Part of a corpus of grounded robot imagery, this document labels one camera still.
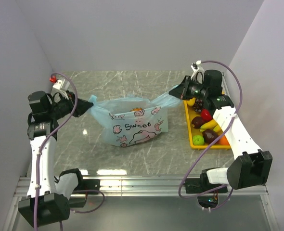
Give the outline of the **light blue plastic bag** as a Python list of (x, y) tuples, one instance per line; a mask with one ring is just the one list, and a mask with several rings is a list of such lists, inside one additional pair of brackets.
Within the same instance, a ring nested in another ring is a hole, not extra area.
[[(125, 97), (100, 102), (92, 95), (89, 102), (93, 103), (90, 114), (103, 127), (103, 141), (129, 147), (168, 132), (168, 109), (178, 106), (181, 100), (166, 92), (152, 101)], [(144, 113), (135, 114), (130, 111), (133, 108), (142, 108)]]

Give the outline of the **fake orange pineapple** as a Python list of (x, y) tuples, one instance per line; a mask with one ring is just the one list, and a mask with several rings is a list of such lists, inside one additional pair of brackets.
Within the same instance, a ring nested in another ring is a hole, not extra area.
[(144, 113), (144, 110), (142, 108), (133, 108), (130, 111), (134, 112), (135, 114), (142, 114), (142, 113)]

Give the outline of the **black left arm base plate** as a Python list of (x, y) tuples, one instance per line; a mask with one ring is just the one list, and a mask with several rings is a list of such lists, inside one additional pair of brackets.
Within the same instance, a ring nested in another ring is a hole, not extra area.
[(99, 194), (99, 179), (83, 179), (74, 189), (73, 193)]

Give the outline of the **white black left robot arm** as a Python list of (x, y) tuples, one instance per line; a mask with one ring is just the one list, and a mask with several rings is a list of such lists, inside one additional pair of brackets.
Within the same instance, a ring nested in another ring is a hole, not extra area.
[(31, 180), (26, 199), (18, 203), (18, 211), (35, 230), (67, 220), (71, 194), (80, 193), (85, 188), (85, 181), (77, 168), (63, 171), (57, 179), (54, 177), (54, 152), (57, 131), (61, 128), (58, 120), (65, 116), (80, 117), (93, 103), (76, 98), (70, 91), (58, 95), (58, 102), (43, 91), (28, 96), (32, 110), (27, 119), (32, 150)]

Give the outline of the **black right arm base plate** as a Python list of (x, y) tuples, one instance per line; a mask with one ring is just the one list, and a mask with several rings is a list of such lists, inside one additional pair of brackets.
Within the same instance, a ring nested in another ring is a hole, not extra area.
[(200, 178), (187, 178), (183, 184), (187, 194), (198, 194), (221, 186), (221, 184), (210, 184), (208, 180)]

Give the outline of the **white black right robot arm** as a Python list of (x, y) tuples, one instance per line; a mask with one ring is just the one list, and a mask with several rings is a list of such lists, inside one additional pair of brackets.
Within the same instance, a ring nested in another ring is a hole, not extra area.
[(181, 100), (200, 99), (219, 125), (232, 149), (234, 161), (229, 167), (205, 169), (200, 176), (200, 187), (211, 192), (216, 186), (229, 185), (238, 190), (267, 182), (272, 155), (263, 151), (251, 138), (230, 97), (223, 93), (222, 74), (217, 70), (198, 71), (169, 91)]

